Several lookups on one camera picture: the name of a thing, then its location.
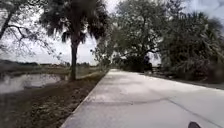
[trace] paved trail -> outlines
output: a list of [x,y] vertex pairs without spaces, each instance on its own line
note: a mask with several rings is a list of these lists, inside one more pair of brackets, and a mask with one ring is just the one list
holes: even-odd
[[224,91],[111,70],[61,128],[224,128]]

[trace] overcast sky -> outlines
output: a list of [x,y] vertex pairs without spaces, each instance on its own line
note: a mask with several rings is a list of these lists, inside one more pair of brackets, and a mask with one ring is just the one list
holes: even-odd
[[[120,0],[106,0],[107,9],[109,12],[114,12],[116,5]],[[209,15],[211,18],[218,18],[224,25],[224,0],[191,0],[187,5],[188,11],[203,11]],[[90,52],[96,46],[96,41],[88,38],[85,44],[81,44],[78,49],[78,62],[89,62],[95,64],[94,55]],[[70,62],[70,44],[62,44],[61,42],[56,42],[54,44],[57,52],[62,53],[62,59],[64,61]],[[35,48],[36,55],[32,57],[16,57],[15,55],[5,55],[3,59],[11,59],[15,61],[28,61],[28,62],[38,62],[38,63],[59,63],[56,58],[48,55],[43,50],[38,50]]]

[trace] grassy bank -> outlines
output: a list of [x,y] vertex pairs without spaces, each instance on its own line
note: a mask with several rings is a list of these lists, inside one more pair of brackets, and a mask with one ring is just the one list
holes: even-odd
[[104,73],[76,82],[0,96],[0,127],[58,128],[95,87]]

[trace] tree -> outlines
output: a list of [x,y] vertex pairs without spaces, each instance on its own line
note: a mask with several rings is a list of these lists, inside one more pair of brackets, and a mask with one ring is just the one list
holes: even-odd
[[105,35],[107,11],[103,0],[49,0],[40,22],[48,35],[62,35],[70,39],[72,65],[71,80],[76,79],[77,49],[87,34],[96,39]]
[[129,65],[128,69],[136,67],[134,65],[138,63],[140,69],[135,71],[143,70],[144,57],[149,52],[157,53],[156,44],[161,39],[161,24],[165,18],[164,4],[161,2],[121,2],[117,12],[111,16],[112,23],[106,38],[95,49],[96,57],[102,61],[115,58],[113,63],[120,63],[118,65],[122,67]]
[[187,80],[212,78],[217,68],[223,70],[222,26],[203,13],[182,9],[180,1],[167,5],[169,19],[159,43],[162,67]]
[[33,55],[35,53],[32,52],[29,45],[38,44],[59,59],[49,41],[45,39],[45,32],[35,21],[35,17],[39,16],[41,8],[45,4],[45,0],[0,0],[2,21],[0,24],[0,50],[10,51],[13,48],[19,55],[22,53]]
[[22,17],[22,19],[26,18],[24,14],[26,15],[28,13],[27,10],[30,11],[30,9],[36,6],[41,6],[43,2],[42,0],[1,0],[0,10],[6,13],[6,17],[0,30],[0,40],[2,40],[7,29],[10,28],[17,29],[18,33],[20,33],[23,38],[30,35],[31,31],[28,28],[18,26],[15,23],[10,24],[10,22],[17,23],[18,20],[21,19],[20,17]]

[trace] tree canopy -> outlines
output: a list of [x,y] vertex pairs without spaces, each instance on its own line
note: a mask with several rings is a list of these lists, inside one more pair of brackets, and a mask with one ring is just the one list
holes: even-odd
[[204,13],[186,12],[180,0],[125,0],[111,18],[95,50],[98,60],[133,70],[144,67],[151,52],[161,58],[162,71],[175,77],[201,80],[224,71],[222,25]]
[[107,28],[107,11],[103,0],[48,0],[40,23],[48,35],[61,34],[62,41],[71,40],[71,80],[76,78],[77,49],[87,35],[99,39]]

